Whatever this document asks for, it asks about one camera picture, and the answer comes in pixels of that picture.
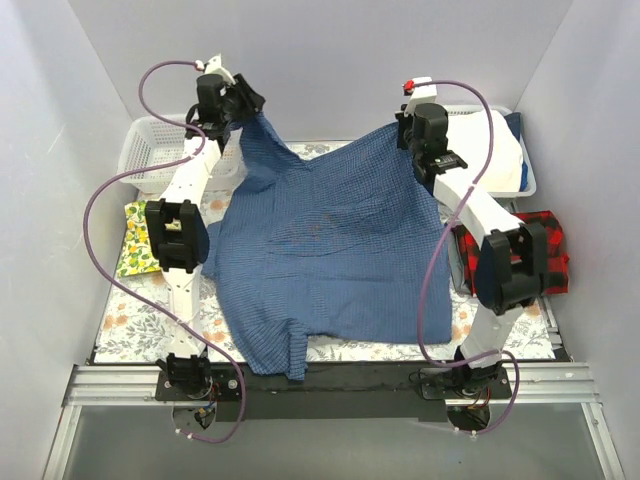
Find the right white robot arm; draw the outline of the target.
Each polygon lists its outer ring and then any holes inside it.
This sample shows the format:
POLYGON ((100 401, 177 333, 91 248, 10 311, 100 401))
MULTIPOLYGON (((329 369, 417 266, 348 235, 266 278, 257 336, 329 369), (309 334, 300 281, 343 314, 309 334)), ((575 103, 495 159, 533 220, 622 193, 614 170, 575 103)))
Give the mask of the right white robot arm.
POLYGON ((448 147, 443 106, 404 105, 396 118, 398 146, 411 154, 416 180, 453 211, 480 249, 474 276, 478 306, 469 335, 453 360, 430 361, 416 380, 425 395, 475 397, 499 379, 516 320, 546 288, 547 233, 510 214, 467 173, 467 163, 448 147))

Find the blue checkered long sleeve shirt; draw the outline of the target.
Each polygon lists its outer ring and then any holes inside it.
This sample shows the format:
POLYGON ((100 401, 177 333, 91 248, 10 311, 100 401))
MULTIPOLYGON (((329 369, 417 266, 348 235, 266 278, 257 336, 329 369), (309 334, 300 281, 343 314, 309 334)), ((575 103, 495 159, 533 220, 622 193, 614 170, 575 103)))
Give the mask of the blue checkered long sleeve shirt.
POLYGON ((443 344, 452 337, 449 261, 437 202, 378 128, 306 161, 265 116, 240 125, 247 169, 208 229, 204 276, 253 372, 301 380, 316 335, 443 344))

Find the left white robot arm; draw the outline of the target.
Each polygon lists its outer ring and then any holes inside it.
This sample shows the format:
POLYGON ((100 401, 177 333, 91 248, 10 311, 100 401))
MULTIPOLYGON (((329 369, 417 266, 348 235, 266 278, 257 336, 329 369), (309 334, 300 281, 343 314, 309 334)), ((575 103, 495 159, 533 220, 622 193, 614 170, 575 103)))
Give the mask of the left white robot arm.
POLYGON ((167 283, 169 311, 177 318, 168 354, 158 365, 172 387, 200 400, 214 386, 206 346, 200 339, 201 271, 210 251, 200 204, 225 150, 239 155, 229 125, 261 112, 265 99, 241 74, 203 74, 196 81, 196 92, 198 102, 186 116, 187 161, 177 168, 160 198, 146 204, 145 221, 152 255, 167 283))

